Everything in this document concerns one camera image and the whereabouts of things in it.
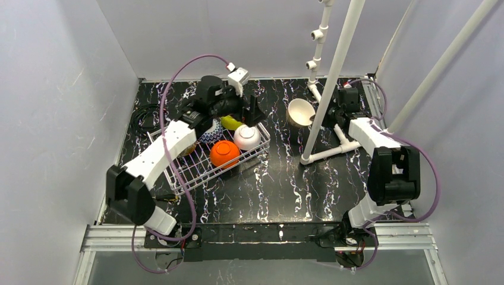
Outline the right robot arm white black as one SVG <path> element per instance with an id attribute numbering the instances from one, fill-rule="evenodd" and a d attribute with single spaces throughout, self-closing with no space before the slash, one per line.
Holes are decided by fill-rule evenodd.
<path id="1" fill-rule="evenodd" d="M 354 87 L 333 92 L 323 126 L 334 128 L 342 150 L 360 145 L 371 158 L 367 193 L 344 214 L 334 232 L 339 241 L 352 245 L 386 212 L 419 197 L 420 154 L 384 135 L 371 115 L 361 111 Z"/>

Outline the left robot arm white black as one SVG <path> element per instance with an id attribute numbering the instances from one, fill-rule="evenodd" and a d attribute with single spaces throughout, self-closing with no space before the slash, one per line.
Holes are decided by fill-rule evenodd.
<path id="1" fill-rule="evenodd" d="M 212 163 L 216 167 L 236 164 L 242 147 L 222 138 L 218 119 L 226 115 L 253 131 L 264 118 L 256 96 L 244 97 L 247 75 L 239 68 L 223 81 L 205 75 L 191 96 L 170 119 L 164 107 L 159 110 L 160 134 L 137 157 L 122 166 L 112 165 L 106 172 L 106 205 L 137 226 L 168 237 L 176 228 L 176 219 L 156 205 L 151 196 L 158 177 L 167 168 L 175 169 L 175 160 L 198 142 L 212 145 Z"/>

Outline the white bowl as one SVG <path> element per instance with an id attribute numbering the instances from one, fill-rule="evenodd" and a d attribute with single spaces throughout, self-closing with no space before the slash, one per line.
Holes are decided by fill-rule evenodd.
<path id="1" fill-rule="evenodd" d="M 233 142 L 240 150 L 250 151 L 260 145 L 259 129 L 243 124 L 235 130 Z"/>

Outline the yellow-green bowl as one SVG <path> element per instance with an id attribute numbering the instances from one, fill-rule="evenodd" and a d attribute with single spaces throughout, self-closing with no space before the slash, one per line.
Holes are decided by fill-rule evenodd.
<path id="1" fill-rule="evenodd" d="M 225 129 L 230 131 L 236 131 L 240 126 L 243 125 L 242 122 L 234 119 L 231 115 L 221 117 L 220 123 Z"/>

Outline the cream bowl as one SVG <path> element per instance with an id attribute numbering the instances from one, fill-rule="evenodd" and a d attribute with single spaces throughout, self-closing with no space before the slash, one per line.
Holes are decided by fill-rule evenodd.
<path id="1" fill-rule="evenodd" d="M 288 123 L 297 128 L 308 127 L 313 124 L 316 111 L 312 104 L 304 99 L 293 99 L 286 110 Z"/>
<path id="2" fill-rule="evenodd" d="M 231 162 L 231 160 L 236 159 L 240 156 L 239 148 L 232 142 L 228 140 L 218 141 L 213 145 L 210 150 L 210 161 L 215 167 L 223 167 L 227 169 L 232 167 L 237 163 L 236 161 Z"/>
<path id="3" fill-rule="evenodd" d="M 197 142 L 189 145 L 187 148 L 185 148 L 180 154 L 178 157 L 185 157 L 185 156 L 188 156 L 190 155 L 197 147 Z"/>

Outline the red patterned bowl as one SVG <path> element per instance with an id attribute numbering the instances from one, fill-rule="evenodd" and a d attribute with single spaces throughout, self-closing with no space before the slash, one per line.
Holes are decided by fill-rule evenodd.
<path id="1" fill-rule="evenodd" d="M 212 126 L 201 135 L 198 141 L 204 144 L 214 144 L 220 141 L 222 136 L 223 126 L 219 120 L 214 119 Z"/>

